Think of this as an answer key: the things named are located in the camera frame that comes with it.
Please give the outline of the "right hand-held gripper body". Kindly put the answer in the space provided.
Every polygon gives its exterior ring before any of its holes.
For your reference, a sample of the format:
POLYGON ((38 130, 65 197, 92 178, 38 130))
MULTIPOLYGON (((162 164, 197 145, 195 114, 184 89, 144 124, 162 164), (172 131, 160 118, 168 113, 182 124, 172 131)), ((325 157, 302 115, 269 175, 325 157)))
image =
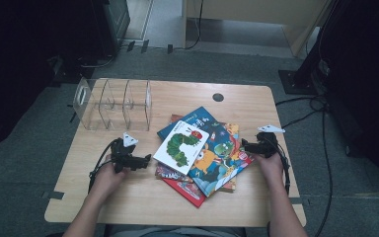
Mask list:
POLYGON ((257 142, 254 144, 253 152, 262 154, 265 158, 269 158, 273 154, 278 153, 280 148, 276 134, 284 132, 285 130, 283 128, 271 124, 258 127, 258 133, 256 135, 257 142))

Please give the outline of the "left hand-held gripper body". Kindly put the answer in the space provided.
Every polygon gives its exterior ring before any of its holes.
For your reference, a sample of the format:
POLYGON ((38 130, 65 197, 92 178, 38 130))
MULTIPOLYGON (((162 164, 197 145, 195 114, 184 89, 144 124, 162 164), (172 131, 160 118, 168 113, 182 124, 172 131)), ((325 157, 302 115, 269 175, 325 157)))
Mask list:
POLYGON ((139 164, 145 162, 140 157, 132 155, 138 140, 130 136, 127 132, 123 134, 123 137, 115 139, 111 144, 111 159, 114 162, 114 169, 119 173, 123 168, 129 168, 132 171, 136 171, 139 164))

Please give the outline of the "dark blue monster picture book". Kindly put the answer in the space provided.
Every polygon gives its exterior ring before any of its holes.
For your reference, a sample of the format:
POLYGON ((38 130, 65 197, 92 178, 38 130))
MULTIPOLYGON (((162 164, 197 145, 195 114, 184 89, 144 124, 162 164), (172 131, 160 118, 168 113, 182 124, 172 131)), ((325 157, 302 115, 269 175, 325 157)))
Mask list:
POLYGON ((217 121, 204 107, 178 118, 157 132, 164 140, 180 121, 200 128, 209 134, 198 158, 188 175, 206 197, 228 184, 243 171, 252 159, 245 153, 239 141, 239 126, 235 123, 217 121))

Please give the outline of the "light blue animals picture book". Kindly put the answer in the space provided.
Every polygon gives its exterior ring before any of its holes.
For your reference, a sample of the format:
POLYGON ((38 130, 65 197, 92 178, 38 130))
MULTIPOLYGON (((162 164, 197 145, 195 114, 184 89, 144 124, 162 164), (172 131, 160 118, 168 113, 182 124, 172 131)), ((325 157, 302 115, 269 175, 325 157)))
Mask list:
POLYGON ((216 191, 233 193, 236 175, 242 168, 243 152, 239 150, 239 126, 216 121, 212 116, 199 116, 202 129, 210 133, 189 173, 183 175, 166 165, 158 164, 155 175, 161 178, 194 183, 207 196, 216 191))

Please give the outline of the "white caterpillar picture book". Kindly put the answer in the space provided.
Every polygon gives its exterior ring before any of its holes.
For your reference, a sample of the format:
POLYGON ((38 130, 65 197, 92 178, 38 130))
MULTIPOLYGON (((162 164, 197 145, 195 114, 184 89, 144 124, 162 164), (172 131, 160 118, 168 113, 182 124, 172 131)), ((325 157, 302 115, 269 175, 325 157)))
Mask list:
POLYGON ((155 152, 153 158, 186 175, 208 138, 208 132, 179 120, 155 152))

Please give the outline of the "clear acrylic book rack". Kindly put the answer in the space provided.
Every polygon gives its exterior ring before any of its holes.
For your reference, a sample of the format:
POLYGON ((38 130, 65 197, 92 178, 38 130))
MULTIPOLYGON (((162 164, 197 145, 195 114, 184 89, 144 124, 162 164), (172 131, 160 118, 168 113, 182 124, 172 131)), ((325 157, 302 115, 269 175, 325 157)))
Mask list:
POLYGON ((152 109, 150 81, 81 79, 73 109, 88 130, 148 130, 152 109))

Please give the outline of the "red picture book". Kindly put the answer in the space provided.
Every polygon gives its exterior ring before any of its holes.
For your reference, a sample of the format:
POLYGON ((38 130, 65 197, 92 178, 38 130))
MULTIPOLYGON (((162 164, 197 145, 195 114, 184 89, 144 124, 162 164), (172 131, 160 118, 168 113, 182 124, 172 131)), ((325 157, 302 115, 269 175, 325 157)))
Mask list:
POLYGON ((187 199, 195 207, 201 207, 205 201, 205 195, 194 183, 182 182, 163 178, 163 181, 187 199))

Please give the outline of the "person's right hand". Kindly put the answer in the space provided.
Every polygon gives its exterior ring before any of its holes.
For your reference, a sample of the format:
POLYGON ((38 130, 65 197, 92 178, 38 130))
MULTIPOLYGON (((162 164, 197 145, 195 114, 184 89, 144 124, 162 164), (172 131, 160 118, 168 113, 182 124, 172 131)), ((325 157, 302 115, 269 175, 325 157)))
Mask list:
POLYGON ((253 157, 260 163, 261 172, 268 184, 282 183, 283 167, 278 153, 268 158, 259 154, 254 154, 253 157))

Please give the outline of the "person's left hand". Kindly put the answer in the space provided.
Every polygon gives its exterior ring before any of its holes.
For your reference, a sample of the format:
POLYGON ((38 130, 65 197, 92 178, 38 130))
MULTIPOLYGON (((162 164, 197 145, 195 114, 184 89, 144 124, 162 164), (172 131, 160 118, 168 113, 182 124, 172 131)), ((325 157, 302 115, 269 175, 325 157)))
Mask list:
POLYGON ((128 173, 129 170, 126 168, 117 173, 114 169, 114 163, 111 161, 111 156, 108 155, 97 172, 90 195, 94 198, 106 199, 119 187, 128 173))

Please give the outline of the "black stand base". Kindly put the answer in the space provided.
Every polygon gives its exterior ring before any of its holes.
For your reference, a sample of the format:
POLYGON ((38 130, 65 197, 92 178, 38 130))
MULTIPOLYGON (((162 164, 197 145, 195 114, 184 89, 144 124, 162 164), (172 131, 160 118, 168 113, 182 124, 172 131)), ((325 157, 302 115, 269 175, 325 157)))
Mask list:
POLYGON ((284 92, 288 95, 317 96, 326 93, 315 72, 304 74, 292 70, 279 70, 278 76, 284 92))

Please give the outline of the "person's grey clothing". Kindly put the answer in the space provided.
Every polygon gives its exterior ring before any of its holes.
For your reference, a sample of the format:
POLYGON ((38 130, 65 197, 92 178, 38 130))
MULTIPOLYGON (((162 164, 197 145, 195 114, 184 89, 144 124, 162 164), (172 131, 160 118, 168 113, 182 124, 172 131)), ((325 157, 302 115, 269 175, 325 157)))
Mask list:
POLYGON ((107 237, 247 237, 244 227, 114 225, 107 237))

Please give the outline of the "dark curtain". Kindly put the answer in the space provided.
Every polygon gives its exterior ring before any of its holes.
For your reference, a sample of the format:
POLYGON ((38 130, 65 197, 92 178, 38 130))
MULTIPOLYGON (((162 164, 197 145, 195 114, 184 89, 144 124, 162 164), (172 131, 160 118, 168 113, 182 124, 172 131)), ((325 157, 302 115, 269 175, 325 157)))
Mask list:
POLYGON ((0 0, 0 142, 54 80, 59 57, 67 79, 93 57, 95 0, 0 0))
POLYGON ((379 167, 379 0, 336 0, 321 51, 348 145, 379 167))

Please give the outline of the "black cabinet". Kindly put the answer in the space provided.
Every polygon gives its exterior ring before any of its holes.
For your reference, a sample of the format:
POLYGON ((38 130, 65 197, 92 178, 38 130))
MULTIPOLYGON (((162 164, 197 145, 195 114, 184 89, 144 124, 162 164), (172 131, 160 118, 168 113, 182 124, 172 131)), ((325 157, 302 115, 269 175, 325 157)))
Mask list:
POLYGON ((127 0, 92 0, 103 56, 116 56, 130 23, 127 0))

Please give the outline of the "beige wooden furniture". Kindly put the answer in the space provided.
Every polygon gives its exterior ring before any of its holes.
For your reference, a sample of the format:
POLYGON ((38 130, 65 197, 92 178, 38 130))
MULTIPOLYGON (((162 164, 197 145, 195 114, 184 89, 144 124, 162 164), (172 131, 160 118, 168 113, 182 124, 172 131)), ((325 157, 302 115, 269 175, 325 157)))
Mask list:
POLYGON ((333 0, 182 0, 182 17, 282 25, 294 56, 329 14, 333 0))

